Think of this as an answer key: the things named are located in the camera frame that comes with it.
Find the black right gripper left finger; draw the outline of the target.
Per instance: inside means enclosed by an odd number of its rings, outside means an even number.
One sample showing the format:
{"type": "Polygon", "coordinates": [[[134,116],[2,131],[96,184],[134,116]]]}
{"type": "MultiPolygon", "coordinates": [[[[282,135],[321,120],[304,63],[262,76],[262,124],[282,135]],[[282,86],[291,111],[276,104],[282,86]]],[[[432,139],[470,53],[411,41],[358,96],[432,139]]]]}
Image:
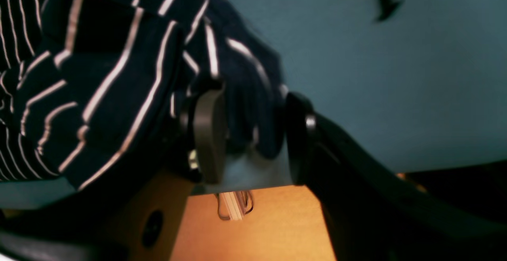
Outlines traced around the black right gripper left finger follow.
{"type": "Polygon", "coordinates": [[[134,155],[95,185],[1,228],[2,261],[165,261],[188,186],[217,185],[226,164],[223,90],[185,99],[169,149],[134,155]]]}

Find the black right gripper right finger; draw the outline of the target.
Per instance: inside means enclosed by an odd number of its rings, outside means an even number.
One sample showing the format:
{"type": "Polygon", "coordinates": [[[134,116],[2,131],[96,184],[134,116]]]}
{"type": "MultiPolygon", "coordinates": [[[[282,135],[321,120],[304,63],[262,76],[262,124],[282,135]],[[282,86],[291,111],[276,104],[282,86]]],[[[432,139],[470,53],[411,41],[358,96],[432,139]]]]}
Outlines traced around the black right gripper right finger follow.
{"type": "Polygon", "coordinates": [[[319,200],[338,261],[506,260],[506,223],[400,179],[300,93],[285,115],[292,182],[319,200]]]}

